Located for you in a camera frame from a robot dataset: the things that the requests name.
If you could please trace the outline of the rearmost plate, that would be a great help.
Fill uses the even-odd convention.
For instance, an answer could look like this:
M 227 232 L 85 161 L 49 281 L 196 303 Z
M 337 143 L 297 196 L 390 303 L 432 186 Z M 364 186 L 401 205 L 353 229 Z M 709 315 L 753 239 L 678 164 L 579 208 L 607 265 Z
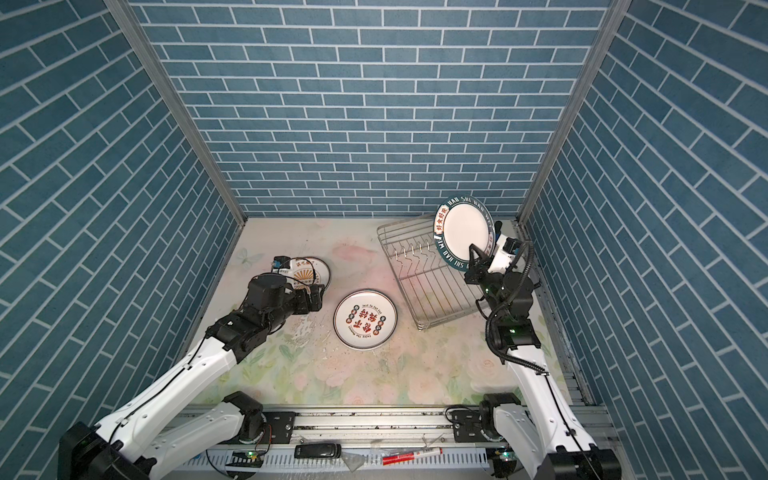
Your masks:
M 288 277 L 296 290 L 307 290 L 310 285 L 330 286 L 331 271 L 328 264 L 317 257 L 294 257 L 279 273 Z

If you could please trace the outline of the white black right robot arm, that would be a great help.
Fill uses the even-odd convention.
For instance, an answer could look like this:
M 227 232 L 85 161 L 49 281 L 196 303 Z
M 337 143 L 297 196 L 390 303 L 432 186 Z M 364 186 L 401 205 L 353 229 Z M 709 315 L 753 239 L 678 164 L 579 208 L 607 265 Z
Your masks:
M 532 260 L 532 244 L 517 239 L 506 237 L 491 254 L 469 246 L 465 283 L 480 287 L 479 310 L 483 302 L 490 307 L 481 312 L 486 346 L 517 379 L 524 397 L 486 399 L 481 416 L 532 479 L 620 479 L 616 453 L 597 445 L 552 379 L 530 319 Z

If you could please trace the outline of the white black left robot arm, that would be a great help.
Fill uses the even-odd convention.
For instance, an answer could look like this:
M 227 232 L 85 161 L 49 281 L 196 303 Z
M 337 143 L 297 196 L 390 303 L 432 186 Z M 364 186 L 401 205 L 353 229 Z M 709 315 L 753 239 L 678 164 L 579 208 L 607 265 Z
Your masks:
M 94 425 L 78 422 L 65 432 L 58 478 L 161 479 L 223 441 L 262 441 L 269 434 L 263 406 L 242 391 L 181 426 L 167 426 L 288 317 L 320 311 L 325 289 L 280 273 L 253 277 L 241 305 L 209 326 L 192 353 Z

